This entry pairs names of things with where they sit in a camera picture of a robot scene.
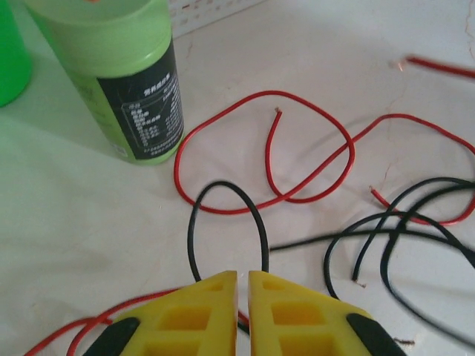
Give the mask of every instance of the bottle label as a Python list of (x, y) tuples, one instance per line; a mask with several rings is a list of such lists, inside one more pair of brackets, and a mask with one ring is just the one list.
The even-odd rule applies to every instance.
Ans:
[(151, 67), (121, 78), (98, 78), (136, 159), (162, 156), (183, 135), (173, 41)]

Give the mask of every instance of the white table surface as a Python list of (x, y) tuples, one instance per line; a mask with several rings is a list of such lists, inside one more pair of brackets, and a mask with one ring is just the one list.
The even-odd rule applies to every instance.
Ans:
[[(18, 0), (13, 9), (34, 74), (24, 95), (0, 109), (0, 355), (7, 356), (21, 355), (71, 320), (129, 297), (193, 282), (186, 258), (191, 207), (175, 191), (173, 159), (152, 168), (117, 159)], [(320, 105), (352, 134), (379, 115), (405, 112), (475, 142), (473, 82), (388, 67), (406, 53), (475, 66), (472, 33), (473, 0), (269, 0), (176, 41), (186, 130), (243, 96), (280, 89)], [(284, 118), (273, 162), (283, 190), (343, 142), (336, 134), (322, 142), (335, 130), (310, 111), (285, 99), (262, 99), (190, 144), (182, 172), (192, 196), (214, 179), (230, 179), (256, 202), (272, 197), (263, 147), (276, 105)], [(463, 148), (408, 122), (385, 122), (356, 148), (355, 167), (334, 194), (314, 204), (284, 203), (262, 212), (271, 244), (341, 229), (381, 211), (368, 185), (391, 198), (424, 178), (474, 175), (474, 158)], [(345, 159), (303, 194), (325, 189)], [(452, 216), (467, 201), (441, 201), (426, 213)], [(214, 192), (207, 202), (241, 206), (225, 191)], [(451, 231), (472, 243), (474, 228), (471, 217)], [(260, 267), (252, 218), (203, 213), (196, 235), (202, 275), (237, 269), (246, 308), (247, 271)], [(409, 355), (473, 355), (390, 298), (379, 279), (383, 241), (364, 263), (361, 282), (367, 288), (350, 282), (360, 245), (342, 244), (335, 252), (332, 275), (342, 299), (368, 310), (392, 336), (414, 339)], [(325, 249), (316, 245), (272, 255), (271, 272), (324, 291)], [(405, 240), (390, 269), (395, 284), (416, 305), (475, 334), (475, 279), (458, 254)], [(44, 355), (63, 355), (72, 336)], [(249, 355), (243, 336), (237, 354)]]

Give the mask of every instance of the green bottle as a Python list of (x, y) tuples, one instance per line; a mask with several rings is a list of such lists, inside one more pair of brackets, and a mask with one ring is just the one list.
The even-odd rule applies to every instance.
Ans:
[(0, 0), (0, 107), (16, 99), (30, 77), (30, 57), (7, 0)]
[(26, 0), (102, 132), (129, 162), (168, 159), (183, 112), (167, 0)]

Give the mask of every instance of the white surface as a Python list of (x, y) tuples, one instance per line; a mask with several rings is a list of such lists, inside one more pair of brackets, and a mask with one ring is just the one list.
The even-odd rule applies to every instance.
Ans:
[[(475, 66), (470, 54), (475, 18), (469, 8), (469, 1), (445, 0), (269, 0), (204, 27), (176, 43), (186, 128), (247, 94), (277, 88), (320, 105), (351, 133), (381, 114), (402, 111), (475, 142), (473, 82), (387, 66), (405, 53)], [(0, 355), (8, 356), (20, 355), (72, 319), (193, 281), (186, 259), (191, 208), (174, 189), (173, 160), (141, 168), (114, 158), (39, 31), (18, 4), (15, 10), (35, 73), (28, 91), (0, 110)], [(190, 144), (183, 182), (192, 195), (212, 179), (230, 179), (255, 201), (272, 196), (263, 147), (276, 105), (284, 110), (273, 154), (282, 189), (299, 182), (342, 142), (334, 135), (322, 143), (334, 130), (309, 111), (286, 100), (262, 99)], [(305, 194), (328, 186), (344, 160)], [(315, 204), (267, 209), (263, 218), (271, 243), (290, 241), (380, 211), (368, 185), (391, 198), (427, 177), (473, 174), (474, 158), (458, 145), (410, 123), (384, 123), (357, 144), (356, 164), (343, 188)], [(427, 213), (453, 215), (466, 201), (440, 202)], [(214, 193), (207, 202), (241, 204), (228, 192)], [(471, 217), (451, 230), (472, 243), (474, 228)], [(251, 217), (201, 214), (196, 240), (202, 275), (237, 269), (244, 302), (246, 273), (260, 265)], [(358, 246), (341, 245), (334, 256), (332, 273), (342, 299), (368, 310), (392, 336), (414, 339), (410, 355), (473, 354), (408, 316), (387, 295), (379, 280), (381, 242), (364, 263), (361, 282), (367, 288), (351, 283)], [(271, 272), (323, 291), (325, 248), (276, 254)], [(457, 254), (406, 241), (391, 271), (416, 305), (473, 336), (474, 276)], [(70, 341), (61, 339), (53, 350), (63, 355)], [(238, 354), (249, 355), (244, 337), (238, 344)]]
[(264, 0), (168, 0), (173, 36), (179, 37)]

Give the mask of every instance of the white plastic tray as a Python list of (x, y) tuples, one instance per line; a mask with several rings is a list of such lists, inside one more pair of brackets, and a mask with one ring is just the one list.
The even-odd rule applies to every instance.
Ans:
[(168, 0), (175, 38), (265, 0)]

